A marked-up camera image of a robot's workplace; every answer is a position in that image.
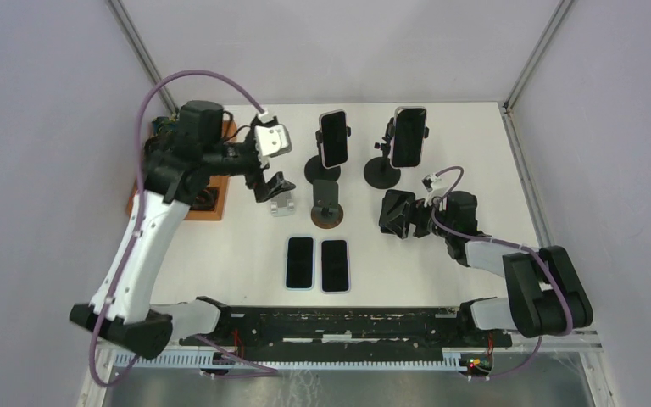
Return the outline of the black phone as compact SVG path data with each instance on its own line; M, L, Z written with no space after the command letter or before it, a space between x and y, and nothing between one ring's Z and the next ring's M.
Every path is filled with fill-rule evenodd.
M378 220L381 233L405 239L409 234L410 206L414 201L413 192L386 190Z

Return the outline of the silver white phone stand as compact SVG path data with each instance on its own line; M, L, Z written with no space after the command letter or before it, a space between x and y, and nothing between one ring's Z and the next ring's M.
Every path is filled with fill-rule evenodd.
M294 215L295 212L296 205L292 191L280 193L270 200L270 213L274 217L290 216Z

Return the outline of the brown round base stand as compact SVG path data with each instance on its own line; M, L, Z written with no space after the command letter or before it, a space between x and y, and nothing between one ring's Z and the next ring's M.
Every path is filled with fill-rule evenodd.
M321 229L333 229L340 225L344 212L339 203L339 186L336 181L314 180L310 217Z

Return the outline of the light blue cased phone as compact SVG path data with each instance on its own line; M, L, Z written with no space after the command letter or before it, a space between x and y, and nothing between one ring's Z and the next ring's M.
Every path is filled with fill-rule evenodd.
M289 237L286 247L285 286L309 290L314 286L314 244L312 237Z

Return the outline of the lilac cased phone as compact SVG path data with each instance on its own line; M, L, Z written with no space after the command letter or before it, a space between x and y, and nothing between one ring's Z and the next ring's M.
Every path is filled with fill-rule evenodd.
M345 240L324 240L320 244L320 269L324 293L350 290L348 243Z

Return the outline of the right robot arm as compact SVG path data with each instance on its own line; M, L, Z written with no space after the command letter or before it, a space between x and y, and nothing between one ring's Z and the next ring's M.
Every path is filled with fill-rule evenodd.
M390 189L381 201L379 227L401 239L434 235L458 264L504 279L504 298L464 303L458 340L476 346L491 330L516 331L528 338L564 336L593 323L593 307L565 248L531 248L491 237L476 219L478 201L465 191L428 204L412 192Z

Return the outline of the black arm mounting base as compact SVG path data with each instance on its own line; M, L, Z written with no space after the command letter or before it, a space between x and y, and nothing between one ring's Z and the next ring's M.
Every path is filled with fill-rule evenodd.
M446 348L513 343L476 330L455 307L228 306L205 337L258 362L437 361Z

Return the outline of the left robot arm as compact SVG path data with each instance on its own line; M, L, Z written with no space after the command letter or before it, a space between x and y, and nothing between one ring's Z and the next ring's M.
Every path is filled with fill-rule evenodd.
M145 360L191 335L201 334L216 346L231 338L232 323L213 302L150 303L176 229L211 177L243 176L258 203L295 187L280 171L264 178L271 157L292 151L288 129L277 117L256 114L244 140L234 142L225 135L224 115L222 105L195 100L175 117L153 121L143 149L143 185L117 257L92 299L72 307L72 323Z

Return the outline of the black rear right stand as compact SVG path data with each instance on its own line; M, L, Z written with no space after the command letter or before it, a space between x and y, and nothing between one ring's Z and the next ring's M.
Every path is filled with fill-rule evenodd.
M381 156L370 159L364 167L364 178L366 182L371 187L377 189L388 189L394 187L398 184L401 177L402 168L393 168L391 165L392 132L393 118L391 118L387 124L385 135L382 138L383 142L375 145L375 149L381 151ZM427 127L426 138L428 138L428 135L429 128Z

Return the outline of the black stand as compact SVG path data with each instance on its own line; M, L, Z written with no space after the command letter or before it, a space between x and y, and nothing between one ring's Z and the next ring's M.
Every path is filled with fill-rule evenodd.
M338 181L341 176L341 166L348 161L348 155L345 155L345 159L342 163L330 168L326 168L323 165L322 132L316 131L315 138L318 154L310 158L304 166L303 172L306 180L311 184L313 184L316 180Z
M398 184L401 177L402 168L393 168L391 165L392 132L393 118L391 118L387 124L385 135L382 138L383 142L375 145L375 149L381 151L381 156L370 159L364 167L364 178L366 182L371 187L377 189L388 189L394 187ZM428 138L428 135L429 128L427 127L426 138Z

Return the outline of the black rear left stand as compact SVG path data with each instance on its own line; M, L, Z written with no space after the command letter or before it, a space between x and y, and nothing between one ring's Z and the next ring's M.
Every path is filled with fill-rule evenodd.
M326 168L323 165L322 132L316 131L315 138L318 154L310 158L304 166L303 172L306 180L311 184L313 184L316 180L338 181L341 176L341 166L348 161L348 155L345 155L345 159L342 163L330 168Z

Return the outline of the white cased rear left phone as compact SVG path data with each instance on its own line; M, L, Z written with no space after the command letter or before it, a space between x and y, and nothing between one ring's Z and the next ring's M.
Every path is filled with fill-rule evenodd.
M348 160L348 125L346 112L335 110L319 118L322 165L334 168Z

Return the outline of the white cased phone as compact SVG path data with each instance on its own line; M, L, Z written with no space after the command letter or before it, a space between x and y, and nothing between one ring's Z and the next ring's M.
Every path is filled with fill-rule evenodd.
M392 132L393 168L412 168L420 164L426 133L424 107L401 107L396 110Z
M348 125L346 112L335 110L319 118L322 165L334 168L348 160Z

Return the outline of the white cased rear right phone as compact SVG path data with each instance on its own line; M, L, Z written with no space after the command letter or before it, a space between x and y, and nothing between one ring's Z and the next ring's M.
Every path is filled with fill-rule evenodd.
M401 107L396 110L392 132L393 168L412 168L420 164L426 133L424 107Z

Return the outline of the orange compartment tray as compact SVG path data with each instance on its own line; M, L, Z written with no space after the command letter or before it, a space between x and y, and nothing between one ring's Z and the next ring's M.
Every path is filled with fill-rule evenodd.
M224 141L236 141L237 126L234 121L224 119L222 125L222 139ZM224 217L229 182L229 176L211 176L208 186L197 195L194 204L186 215L186 220L221 221ZM136 187L134 186L133 193L125 206L127 214L131 212L135 194Z

